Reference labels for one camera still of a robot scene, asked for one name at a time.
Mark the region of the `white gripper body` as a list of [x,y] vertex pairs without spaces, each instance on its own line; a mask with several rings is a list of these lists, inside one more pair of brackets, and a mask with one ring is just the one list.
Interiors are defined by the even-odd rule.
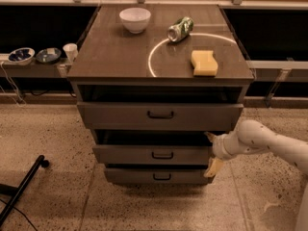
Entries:
[[235,158],[239,154],[239,140],[235,132],[215,136],[213,153],[223,161]]

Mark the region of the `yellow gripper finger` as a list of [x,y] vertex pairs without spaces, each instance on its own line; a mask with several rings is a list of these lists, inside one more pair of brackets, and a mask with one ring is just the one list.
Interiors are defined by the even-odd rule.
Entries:
[[214,142],[216,139],[216,135],[210,132],[206,132],[205,135],[207,136],[209,142]]
[[212,178],[217,175],[223,166],[223,160],[219,158],[211,158],[209,160],[208,168],[204,172],[206,178]]

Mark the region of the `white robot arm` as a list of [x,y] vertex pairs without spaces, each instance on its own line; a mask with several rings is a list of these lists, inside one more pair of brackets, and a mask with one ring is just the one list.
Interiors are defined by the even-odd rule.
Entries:
[[308,176],[308,142],[277,134],[259,121],[244,120],[227,134],[205,132],[205,136],[212,144],[205,178],[214,178],[225,161],[239,155],[264,153],[272,153]]

